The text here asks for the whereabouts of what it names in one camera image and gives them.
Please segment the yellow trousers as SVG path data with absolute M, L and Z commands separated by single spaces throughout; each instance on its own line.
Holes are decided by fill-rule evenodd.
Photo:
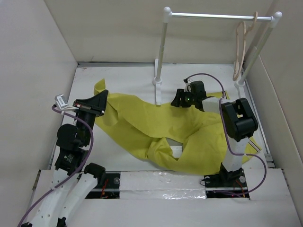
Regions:
M 156 106 L 111 93 L 95 123 L 134 157 L 187 174 L 218 173 L 227 150 L 220 116 L 194 107 Z

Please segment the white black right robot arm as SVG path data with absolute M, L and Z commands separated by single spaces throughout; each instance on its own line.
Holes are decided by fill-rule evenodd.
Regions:
M 185 80 L 185 88 L 178 89 L 171 106 L 194 106 L 202 112 L 220 115 L 227 142 L 227 151 L 216 178 L 224 186 L 230 186 L 241 176 L 242 157 L 250 137 L 258 129 L 256 117 L 245 98 L 234 101 L 208 96 L 202 81 Z

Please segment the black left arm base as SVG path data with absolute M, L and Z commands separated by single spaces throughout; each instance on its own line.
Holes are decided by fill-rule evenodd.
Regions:
M 119 199 L 120 198 L 121 172 L 106 172 L 103 184 L 98 184 L 86 199 Z

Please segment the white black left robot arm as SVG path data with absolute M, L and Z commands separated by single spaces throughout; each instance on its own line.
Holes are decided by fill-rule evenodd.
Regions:
M 108 90 L 68 105 L 63 95 L 55 97 L 52 110 L 74 119 L 57 131 L 60 152 L 54 164 L 50 189 L 24 214 L 20 227 L 67 227 L 89 192 L 106 181 L 106 169 L 86 161 L 91 154 L 95 119 L 105 114 Z

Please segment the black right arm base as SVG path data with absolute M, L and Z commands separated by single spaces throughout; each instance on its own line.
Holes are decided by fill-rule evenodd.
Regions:
M 250 198 L 245 176 L 223 183 L 218 175 L 206 175 L 199 183 L 205 188 L 208 199 Z

